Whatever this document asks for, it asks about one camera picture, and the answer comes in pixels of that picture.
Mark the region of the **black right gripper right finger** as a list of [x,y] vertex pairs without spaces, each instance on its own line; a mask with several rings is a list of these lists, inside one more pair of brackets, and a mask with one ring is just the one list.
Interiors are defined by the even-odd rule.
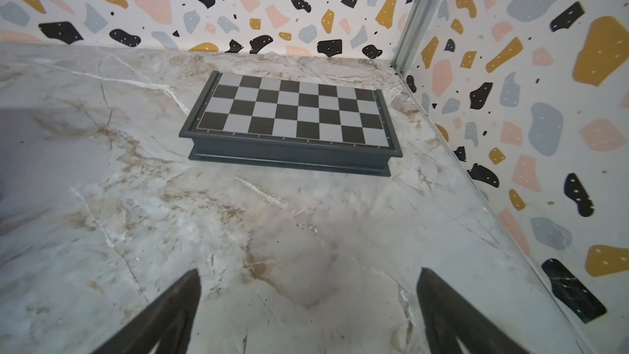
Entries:
[[421,270],[416,291],[431,353],[527,352],[433,270]]

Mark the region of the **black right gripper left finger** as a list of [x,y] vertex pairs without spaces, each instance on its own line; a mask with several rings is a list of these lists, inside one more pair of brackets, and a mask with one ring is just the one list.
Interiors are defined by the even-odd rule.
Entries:
[[197,269],[191,269],[94,351],[96,353],[188,352],[200,298],[200,275]]

